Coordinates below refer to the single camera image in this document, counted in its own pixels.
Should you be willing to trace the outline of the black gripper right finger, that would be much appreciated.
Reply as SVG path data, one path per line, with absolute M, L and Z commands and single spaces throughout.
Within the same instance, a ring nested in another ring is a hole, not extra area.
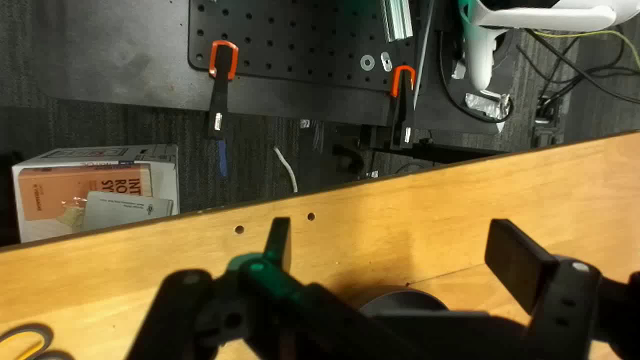
M 557 260 L 512 220 L 489 221 L 484 262 L 512 298 L 533 313 Z

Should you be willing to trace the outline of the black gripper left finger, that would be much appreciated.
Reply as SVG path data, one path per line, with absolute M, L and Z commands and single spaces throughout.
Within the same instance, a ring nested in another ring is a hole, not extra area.
M 288 217 L 273 217 L 267 240 L 263 246 L 263 258 L 278 266 L 280 269 L 289 268 L 289 220 Z

